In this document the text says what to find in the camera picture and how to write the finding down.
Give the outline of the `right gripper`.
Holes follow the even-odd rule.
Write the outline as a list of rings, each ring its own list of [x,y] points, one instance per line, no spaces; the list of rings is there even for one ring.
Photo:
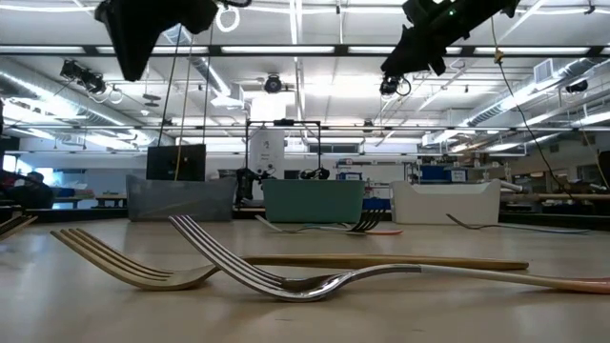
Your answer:
[[[382,72],[385,75],[427,70],[436,75],[445,73],[445,47],[460,38],[468,39],[477,26],[475,16],[466,12],[466,5],[466,1],[406,1],[402,9],[412,27],[402,29],[398,43],[380,66]]]

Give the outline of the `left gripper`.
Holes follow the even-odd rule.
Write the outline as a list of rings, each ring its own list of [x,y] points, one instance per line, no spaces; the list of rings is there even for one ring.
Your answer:
[[[137,81],[162,31],[182,25],[199,33],[217,13],[212,0],[105,0],[94,18],[107,28],[124,79]]]

